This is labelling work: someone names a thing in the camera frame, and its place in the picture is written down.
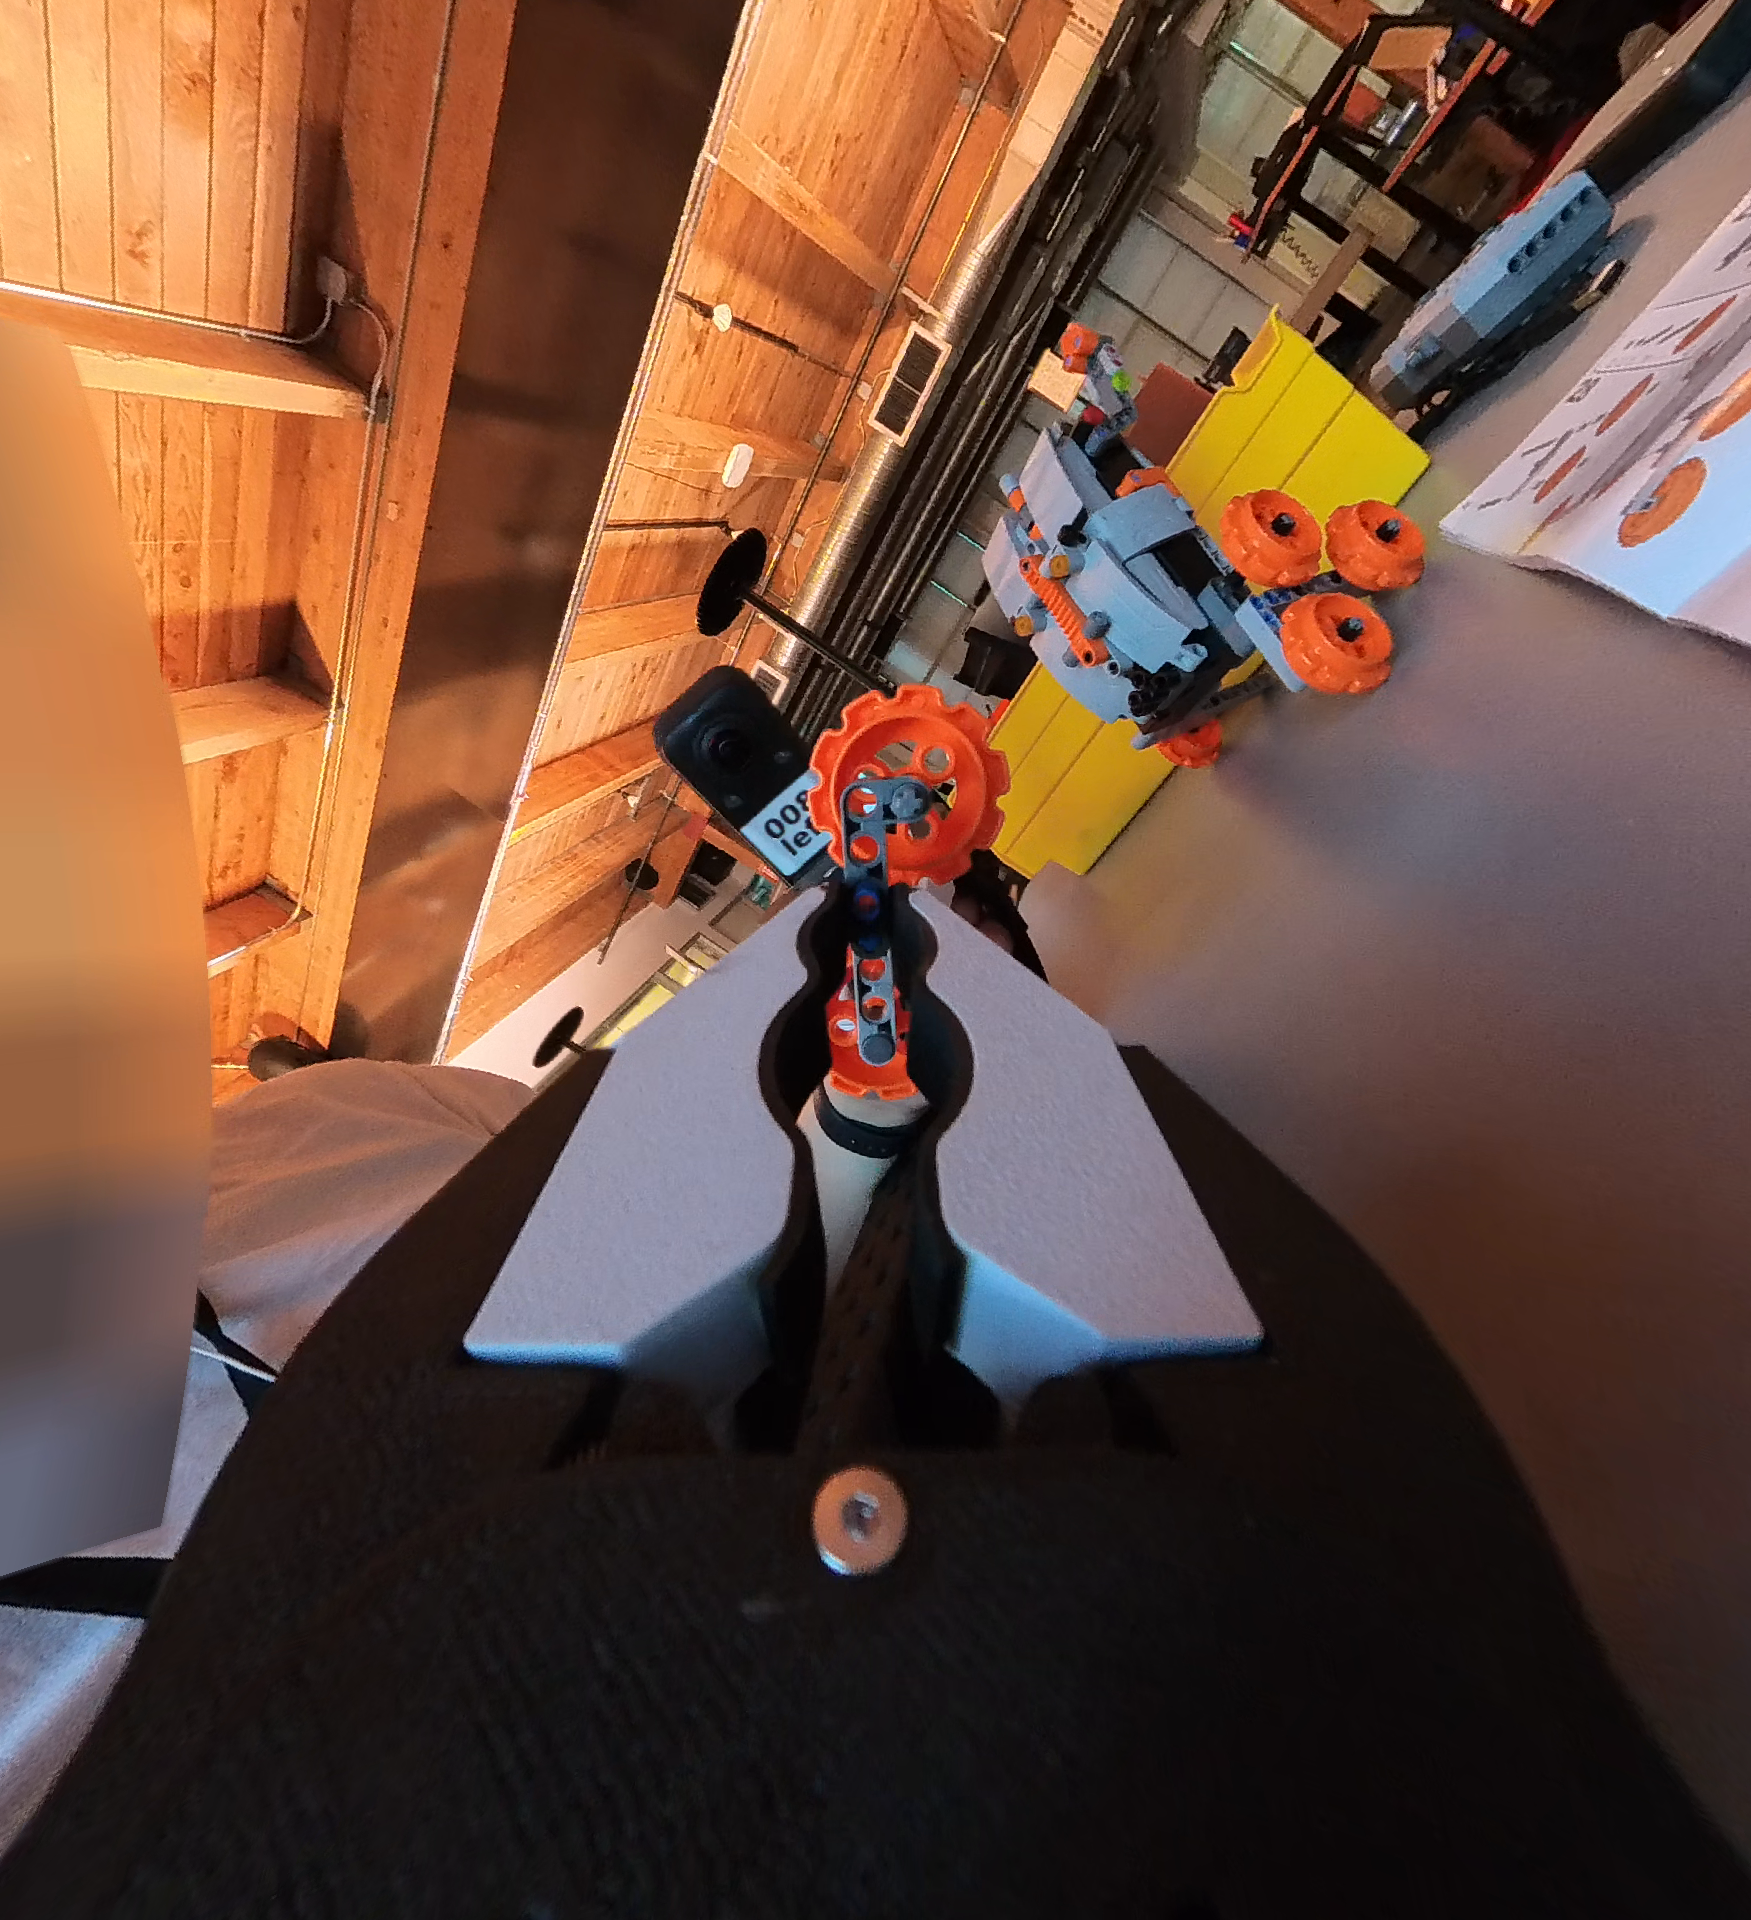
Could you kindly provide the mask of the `grey battery hub block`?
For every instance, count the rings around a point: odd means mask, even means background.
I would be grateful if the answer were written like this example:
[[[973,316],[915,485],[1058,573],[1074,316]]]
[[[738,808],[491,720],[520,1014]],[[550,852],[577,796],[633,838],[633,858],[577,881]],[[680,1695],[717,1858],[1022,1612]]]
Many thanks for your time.
[[[1563,171],[1480,234],[1376,353],[1368,371],[1376,408],[1411,409],[1431,401],[1493,344],[1554,311],[1608,247],[1608,231],[1614,199],[1603,187],[1586,171]]]

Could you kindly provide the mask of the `yellow storage bin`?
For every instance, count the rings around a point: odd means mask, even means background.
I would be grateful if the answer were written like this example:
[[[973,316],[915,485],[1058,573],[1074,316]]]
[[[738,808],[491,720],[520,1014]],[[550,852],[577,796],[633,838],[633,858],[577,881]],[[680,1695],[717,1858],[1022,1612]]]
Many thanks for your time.
[[[1398,506],[1411,477],[1419,477],[1427,455],[1299,329],[1270,316],[1162,470],[1193,502],[1198,528],[1217,531],[1227,502],[1260,487],[1292,493],[1316,522],[1366,499]],[[1085,875],[1180,763],[1157,751],[1137,751],[1124,717],[1095,720],[1078,705],[1031,647],[1013,637],[1008,616],[996,627],[1013,661],[1025,661],[1031,672],[988,726],[1013,763],[990,852],[1022,881],[1051,864]]]

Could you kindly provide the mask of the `person's light t-shirt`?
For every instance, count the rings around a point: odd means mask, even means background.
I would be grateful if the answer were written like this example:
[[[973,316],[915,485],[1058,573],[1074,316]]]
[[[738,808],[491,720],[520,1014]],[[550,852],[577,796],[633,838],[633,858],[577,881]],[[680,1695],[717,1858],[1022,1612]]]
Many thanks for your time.
[[[186,1372],[166,1520],[97,1546],[82,1597],[111,1612],[0,1606],[0,1853],[112,1693],[153,1577],[175,1557],[236,1445],[261,1374],[361,1261],[468,1164],[527,1091],[482,1068],[339,1060],[292,1068],[216,1113],[198,1298],[216,1338]]]

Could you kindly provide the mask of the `person's left forearm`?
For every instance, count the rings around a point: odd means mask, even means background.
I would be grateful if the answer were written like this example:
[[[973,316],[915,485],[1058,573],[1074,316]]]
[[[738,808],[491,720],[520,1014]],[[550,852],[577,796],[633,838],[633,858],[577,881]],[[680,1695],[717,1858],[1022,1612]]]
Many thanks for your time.
[[[809,1164],[815,1164],[815,1208],[819,1208],[819,1242],[827,1242],[827,1289],[833,1289],[855,1257],[855,1242],[864,1234],[866,1203],[872,1203],[878,1185],[887,1178],[893,1160],[856,1157],[828,1138],[815,1138]]]

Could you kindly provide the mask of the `grey orange block robot model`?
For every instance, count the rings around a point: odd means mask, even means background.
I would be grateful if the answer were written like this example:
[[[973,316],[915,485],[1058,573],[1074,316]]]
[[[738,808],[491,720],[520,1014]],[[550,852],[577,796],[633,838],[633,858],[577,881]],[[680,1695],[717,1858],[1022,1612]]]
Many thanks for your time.
[[[1316,522],[1292,493],[1240,493],[1198,528],[1168,470],[1143,463],[1137,384],[1091,326],[1058,329],[1084,376],[1078,427],[1051,427],[1002,477],[1008,514],[984,548],[1017,639],[1137,751],[1207,771],[1220,714],[1270,692],[1366,698],[1394,672],[1376,594],[1415,587],[1419,528],[1376,499]]]

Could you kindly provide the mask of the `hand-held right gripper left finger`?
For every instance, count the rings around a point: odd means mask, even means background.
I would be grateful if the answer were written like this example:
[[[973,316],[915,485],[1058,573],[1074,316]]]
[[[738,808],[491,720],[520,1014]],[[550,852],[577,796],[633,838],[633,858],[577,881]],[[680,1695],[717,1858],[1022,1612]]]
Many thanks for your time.
[[[827,1281],[798,1119],[837,955],[833,894],[805,894],[611,1051],[468,1357],[611,1367],[792,1431]]]

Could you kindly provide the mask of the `grey desk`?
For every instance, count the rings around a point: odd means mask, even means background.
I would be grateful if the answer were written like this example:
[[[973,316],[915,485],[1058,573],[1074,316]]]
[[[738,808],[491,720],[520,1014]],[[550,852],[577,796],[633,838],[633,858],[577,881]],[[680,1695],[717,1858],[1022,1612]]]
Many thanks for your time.
[[[1031,930],[1419,1311],[1751,1858],[1751,651],[1437,536],[1746,187],[1751,83],[1441,427],[1390,688],[1249,705]]]

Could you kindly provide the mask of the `grey beam orange wheel assembly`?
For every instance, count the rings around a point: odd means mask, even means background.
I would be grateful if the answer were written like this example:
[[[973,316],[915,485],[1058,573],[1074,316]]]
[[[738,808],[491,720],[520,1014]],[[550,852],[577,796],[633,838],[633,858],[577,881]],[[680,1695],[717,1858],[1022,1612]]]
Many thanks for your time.
[[[905,1000],[893,971],[893,887],[953,883],[1002,830],[1008,756],[941,688],[855,698],[819,731],[809,820],[837,864],[849,945],[828,1000],[828,1095],[905,1098]]]

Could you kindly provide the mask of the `brown panel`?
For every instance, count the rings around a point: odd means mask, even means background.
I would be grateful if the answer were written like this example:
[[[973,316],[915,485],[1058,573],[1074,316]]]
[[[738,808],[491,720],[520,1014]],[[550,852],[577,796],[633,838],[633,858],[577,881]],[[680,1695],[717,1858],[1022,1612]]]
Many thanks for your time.
[[[1141,463],[1162,470],[1181,450],[1211,397],[1217,394],[1207,384],[1180,371],[1173,365],[1152,365],[1137,394],[1137,422],[1120,433],[1124,450]]]

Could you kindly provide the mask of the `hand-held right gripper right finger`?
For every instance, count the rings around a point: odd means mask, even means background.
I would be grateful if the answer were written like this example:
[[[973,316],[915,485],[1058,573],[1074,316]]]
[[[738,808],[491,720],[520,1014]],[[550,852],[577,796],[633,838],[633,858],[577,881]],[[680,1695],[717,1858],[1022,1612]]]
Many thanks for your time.
[[[905,1281],[881,1338],[893,1431],[988,1447],[1058,1374],[1266,1343],[1118,1041],[929,894],[895,908]]]

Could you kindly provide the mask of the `open instruction booklet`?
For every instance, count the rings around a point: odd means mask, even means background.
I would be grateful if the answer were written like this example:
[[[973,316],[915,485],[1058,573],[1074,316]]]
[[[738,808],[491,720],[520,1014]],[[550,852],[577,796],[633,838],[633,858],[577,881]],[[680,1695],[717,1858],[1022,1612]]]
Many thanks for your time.
[[[1441,531],[1751,647],[1751,190]]]

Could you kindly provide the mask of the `metal air duct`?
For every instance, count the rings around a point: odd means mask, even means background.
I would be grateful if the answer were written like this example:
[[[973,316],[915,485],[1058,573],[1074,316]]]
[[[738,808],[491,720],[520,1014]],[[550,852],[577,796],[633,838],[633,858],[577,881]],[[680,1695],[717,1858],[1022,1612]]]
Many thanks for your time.
[[[912,296],[934,360],[926,397],[901,439],[866,422],[833,522],[792,594],[792,622],[815,629],[828,661],[792,637],[765,656],[798,726],[815,726],[849,692],[849,668],[878,668],[988,450],[1022,409],[1037,360],[1141,209],[1162,161],[1162,98],[1198,52],[1193,15],[1186,0],[1068,6],[1051,59],[1022,83],[1008,154],[929,290]]]

